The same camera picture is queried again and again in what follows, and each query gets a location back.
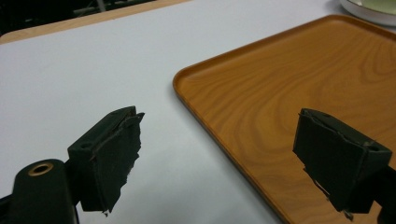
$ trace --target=wooden table edge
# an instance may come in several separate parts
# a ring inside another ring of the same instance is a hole
[[[67,21],[58,21],[50,24],[13,31],[2,35],[0,38],[0,44],[6,44],[40,35],[48,35],[68,29],[94,24],[101,21],[114,20],[117,18],[130,16],[145,11],[150,11],[161,7],[169,7],[175,4],[188,2],[188,1],[190,0],[157,0],[131,7],[123,7],[111,11],[97,13],[90,16],[75,18]]]

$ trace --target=wooden tray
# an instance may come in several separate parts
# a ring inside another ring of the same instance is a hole
[[[292,152],[302,107],[396,149],[396,34],[353,18],[325,17],[187,67],[174,88],[288,223],[350,223]],[[354,223],[376,223],[378,212]]]

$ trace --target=white table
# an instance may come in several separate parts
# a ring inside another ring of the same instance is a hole
[[[180,69],[326,16],[337,0],[194,0],[0,45],[0,197],[15,174],[136,105],[140,159],[109,217],[87,223],[279,223],[177,99]]]

